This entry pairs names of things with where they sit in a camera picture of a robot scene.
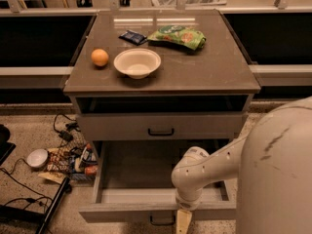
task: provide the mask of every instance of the robotic hand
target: robotic hand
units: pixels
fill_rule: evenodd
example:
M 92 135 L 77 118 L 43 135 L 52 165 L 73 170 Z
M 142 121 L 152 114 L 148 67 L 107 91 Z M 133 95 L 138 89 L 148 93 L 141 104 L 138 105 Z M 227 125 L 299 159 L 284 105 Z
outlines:
M 176 201 L 190 213 L 205 185 L 238 176 L 236 233 L 310 233 L 311 133 L 308 97 L 272 110 L 211 156 L 190 148 L 172 173 Z

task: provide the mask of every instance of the white bowl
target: white bowl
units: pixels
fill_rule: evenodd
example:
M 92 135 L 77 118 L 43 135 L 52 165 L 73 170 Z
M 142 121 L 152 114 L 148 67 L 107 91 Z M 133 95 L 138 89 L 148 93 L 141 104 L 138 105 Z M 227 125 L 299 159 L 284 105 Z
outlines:
M 43 167 L 48 160 L 48 151 L 46 149 L 37 149 L 27 157 L 27 164 L 32 168 Z
M 142 79 L 155 71 L 161 63 L 157 53 L 147 49 L 130 49 L 114 60 L 116 69 L 134 79 Z

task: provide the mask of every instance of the drawer handle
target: drawer handle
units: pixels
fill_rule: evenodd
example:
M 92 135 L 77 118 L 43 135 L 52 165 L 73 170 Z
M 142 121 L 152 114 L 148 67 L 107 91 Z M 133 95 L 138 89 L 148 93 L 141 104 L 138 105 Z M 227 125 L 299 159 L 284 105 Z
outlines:
M 148 134 L 152 137 L 170 137 L 170 136 L 173 136 L 174 133 L 175 133 L 175 129 L 172 129 L 169 133 L 153 132 L 150 129 L 148 129 Z
M 173 221 L 171 222 L 154 222 L 153 216 L 149 217 L 149 222 L 154 226 L 172 226 L 176 223 L 176 216 L 173 215 Z

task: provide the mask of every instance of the green chip bag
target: green chip bag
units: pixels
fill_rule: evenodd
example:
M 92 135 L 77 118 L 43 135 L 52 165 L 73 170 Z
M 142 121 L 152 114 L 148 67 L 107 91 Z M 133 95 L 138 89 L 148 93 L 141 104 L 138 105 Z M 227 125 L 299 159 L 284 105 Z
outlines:
M 147 37 L 149 41 L 165 41 L 196 50 L 204 47 L 205 35 L 194 28 L 180 25 L 166 25 Z

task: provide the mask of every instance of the closed drawer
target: closed drawer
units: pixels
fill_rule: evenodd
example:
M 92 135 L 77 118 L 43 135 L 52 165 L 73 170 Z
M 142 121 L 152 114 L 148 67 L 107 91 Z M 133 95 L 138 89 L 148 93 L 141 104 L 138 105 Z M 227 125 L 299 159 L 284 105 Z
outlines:
M 136 139 L 233 138 L 247 115 L 242 112 L 194 114 L 80 115 L 79 126 L 89 141 Z
M 226 143 L 224 140 L 104 142 L 91 204 L 81 207 L 79 213 L 88 222 L 174 224 L 177 204 L 171 183 L 173 167 L 191 146 L 201 146 L 211 153 Z M 227 183 L 205 187 L 193 219 L 234 219 L 236 203 Z

